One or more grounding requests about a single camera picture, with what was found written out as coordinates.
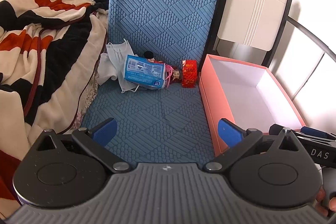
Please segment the white textured cloth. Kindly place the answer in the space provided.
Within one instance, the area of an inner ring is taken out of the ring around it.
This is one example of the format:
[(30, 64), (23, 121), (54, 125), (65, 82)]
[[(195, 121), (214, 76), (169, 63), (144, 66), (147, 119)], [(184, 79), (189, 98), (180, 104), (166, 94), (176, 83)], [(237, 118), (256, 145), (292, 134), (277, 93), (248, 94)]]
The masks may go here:
[(102, 53), (100, 55), (100, 62), (97, 69), (97, 83), (99, 85), (104, 84), (108, 80), (117, 80), (118, 74), (114, 65), (111, 63), (108, 53)]

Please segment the floral sofa cover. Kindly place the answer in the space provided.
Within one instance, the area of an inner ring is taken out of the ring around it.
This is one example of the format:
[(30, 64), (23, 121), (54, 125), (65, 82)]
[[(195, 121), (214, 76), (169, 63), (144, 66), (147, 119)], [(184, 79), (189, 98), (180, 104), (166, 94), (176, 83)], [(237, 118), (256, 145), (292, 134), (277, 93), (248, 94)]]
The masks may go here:
[(78, 129), (84, 119), (87, 110), (89, 109), (91, 103), (97, 96), (98, 83), (96, 80), (97, 70), (94, 71), (93, 76), (91, 77), (87, 87), (84, 89), (83, 94), (80, 97), (79, 108), (76, 114), (75, 121), (73, 122), (69, 132)]

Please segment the red foil snack packet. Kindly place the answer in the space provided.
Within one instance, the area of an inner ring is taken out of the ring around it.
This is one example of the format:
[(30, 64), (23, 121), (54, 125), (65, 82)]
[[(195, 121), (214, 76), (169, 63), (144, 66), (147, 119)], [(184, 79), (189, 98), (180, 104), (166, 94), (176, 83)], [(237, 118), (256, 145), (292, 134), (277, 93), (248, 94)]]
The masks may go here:
[(182, 86), (184, 88), (194, 88), (197, 81), (197, 61), (182, 61)]

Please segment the pink feather bird toy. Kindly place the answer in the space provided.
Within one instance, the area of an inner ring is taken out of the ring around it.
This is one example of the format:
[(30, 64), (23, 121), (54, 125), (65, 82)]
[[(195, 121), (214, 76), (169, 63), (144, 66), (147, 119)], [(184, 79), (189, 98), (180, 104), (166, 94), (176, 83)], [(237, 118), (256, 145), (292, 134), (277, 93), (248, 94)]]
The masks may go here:
[(166, 88), (168, 88), (169, 84), (170, 84), (171, 76), (173, 75), (174, 69), (171, 65), (168, 65), (168, 64), (165, 65), (165, 69), (166, 69), (165, 83), (166, 83)]

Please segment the blue wet wipes pack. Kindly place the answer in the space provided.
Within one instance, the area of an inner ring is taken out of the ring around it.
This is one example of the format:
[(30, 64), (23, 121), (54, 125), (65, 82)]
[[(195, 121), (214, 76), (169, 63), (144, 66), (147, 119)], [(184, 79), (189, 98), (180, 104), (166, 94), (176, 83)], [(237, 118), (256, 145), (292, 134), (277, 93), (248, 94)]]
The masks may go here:
[(148, 59), (127, 55), (123, 77), (129, 82), (147, 89), (163, 89), (166, 86), (166, 66)]

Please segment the white surgical face mask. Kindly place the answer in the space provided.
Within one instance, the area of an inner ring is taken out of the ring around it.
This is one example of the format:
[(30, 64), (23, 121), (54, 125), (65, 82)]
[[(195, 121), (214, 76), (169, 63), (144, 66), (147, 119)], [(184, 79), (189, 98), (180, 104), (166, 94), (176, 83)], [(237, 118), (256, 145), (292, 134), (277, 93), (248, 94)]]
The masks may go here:
[(118, 83), (121, 88), (121, 92), (133, 92), (138, 89), (138, 85), (124, 79), (125, 61), (128, 55), (133, 56), (133, 50), (130, 43), (124, 39), (121, 44), (108, 43), (106, 45), (108, 57), (117, 71)]

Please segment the beige folding chair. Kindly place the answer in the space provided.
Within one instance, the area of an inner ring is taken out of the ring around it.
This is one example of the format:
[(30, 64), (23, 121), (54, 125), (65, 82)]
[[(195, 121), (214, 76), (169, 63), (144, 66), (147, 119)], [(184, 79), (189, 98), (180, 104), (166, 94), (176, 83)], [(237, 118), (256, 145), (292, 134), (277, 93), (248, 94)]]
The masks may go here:
[(332, 60), (335, 53), (311, 31), (289, 16), (292, 0), (220, 0), (217, 37), (265, 52), (262, 66), (270, 66), (286, 23), (300, 30)]

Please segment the panda plush toy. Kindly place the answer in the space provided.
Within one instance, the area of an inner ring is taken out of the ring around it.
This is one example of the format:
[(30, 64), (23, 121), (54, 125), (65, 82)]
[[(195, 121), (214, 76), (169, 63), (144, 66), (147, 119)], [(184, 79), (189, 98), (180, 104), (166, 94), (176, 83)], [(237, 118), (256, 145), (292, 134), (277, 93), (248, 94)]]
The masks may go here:
[(154, 59), (154, 54), (151, 51), (145, 51), (143, 53), (143, 57), (146, 58), (146, 59)]

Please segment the red black white blanket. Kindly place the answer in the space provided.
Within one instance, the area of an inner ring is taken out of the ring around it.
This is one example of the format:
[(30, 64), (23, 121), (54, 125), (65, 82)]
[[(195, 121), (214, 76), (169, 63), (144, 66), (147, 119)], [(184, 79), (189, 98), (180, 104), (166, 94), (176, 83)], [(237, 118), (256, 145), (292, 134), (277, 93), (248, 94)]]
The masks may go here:
[(109, 0), (1, 0), (1, 152), (72, 128), (93, 86)]

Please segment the small red doll packet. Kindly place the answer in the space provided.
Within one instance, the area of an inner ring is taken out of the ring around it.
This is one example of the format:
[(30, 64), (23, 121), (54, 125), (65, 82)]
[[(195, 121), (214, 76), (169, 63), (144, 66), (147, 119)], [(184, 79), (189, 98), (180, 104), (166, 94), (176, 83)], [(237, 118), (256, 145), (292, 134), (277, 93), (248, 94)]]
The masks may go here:
[(182, 72), (178, 68), (173, 68), (173, 72), (170, 77), (171, 83), (181, 83), (182, 82)]

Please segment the pink cardboard box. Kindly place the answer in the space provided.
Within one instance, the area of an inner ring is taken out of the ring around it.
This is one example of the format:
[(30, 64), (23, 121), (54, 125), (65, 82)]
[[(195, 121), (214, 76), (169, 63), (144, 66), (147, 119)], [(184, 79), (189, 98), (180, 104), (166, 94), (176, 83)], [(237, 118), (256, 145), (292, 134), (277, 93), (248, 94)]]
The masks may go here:
[(305, 126), (276, 77), (261, 65), (207, 55), (199, 88), (216, 156), (230, 146), (219, 128), (222, 118), (244, 130), (256, 128), (265, 134), (273, 124), (294, 130)]

